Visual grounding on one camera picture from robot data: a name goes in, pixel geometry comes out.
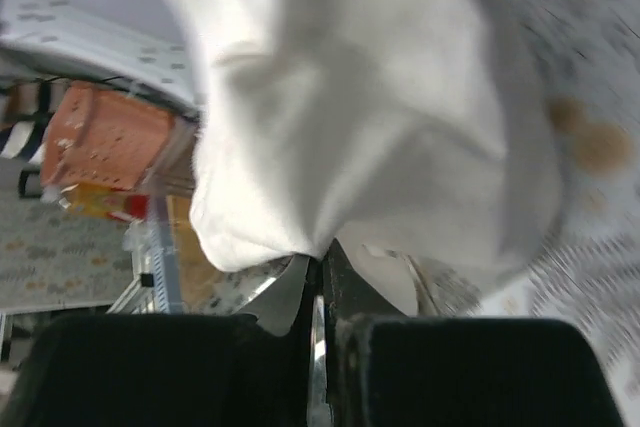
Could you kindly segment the white t shirt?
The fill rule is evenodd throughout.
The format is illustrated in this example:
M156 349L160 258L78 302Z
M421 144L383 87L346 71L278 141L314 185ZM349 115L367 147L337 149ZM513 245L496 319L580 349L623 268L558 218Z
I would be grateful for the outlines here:
M166 0L200 130L190 220L237 272L333 239L503 274L562 182L508 0Z

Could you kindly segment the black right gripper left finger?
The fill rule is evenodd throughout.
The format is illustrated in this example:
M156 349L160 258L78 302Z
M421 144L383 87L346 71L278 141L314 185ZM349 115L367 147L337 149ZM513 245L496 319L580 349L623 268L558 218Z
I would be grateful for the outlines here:
M5 426L302 426L315 263L231 316L66 316L35 340Z

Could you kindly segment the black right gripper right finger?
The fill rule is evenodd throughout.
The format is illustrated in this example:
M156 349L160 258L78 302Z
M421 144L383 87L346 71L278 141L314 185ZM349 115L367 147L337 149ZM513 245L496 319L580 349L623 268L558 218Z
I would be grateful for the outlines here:
M555 319L407 317L333 243L322 262L338 426L619 426L585 337Z

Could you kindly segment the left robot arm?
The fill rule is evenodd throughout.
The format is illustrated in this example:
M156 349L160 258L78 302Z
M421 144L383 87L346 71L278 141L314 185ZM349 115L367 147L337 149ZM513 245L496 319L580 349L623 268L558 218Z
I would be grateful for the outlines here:
M180 45L87 13L68 0L1 0L1 55L27 75L95 79L198 115Z

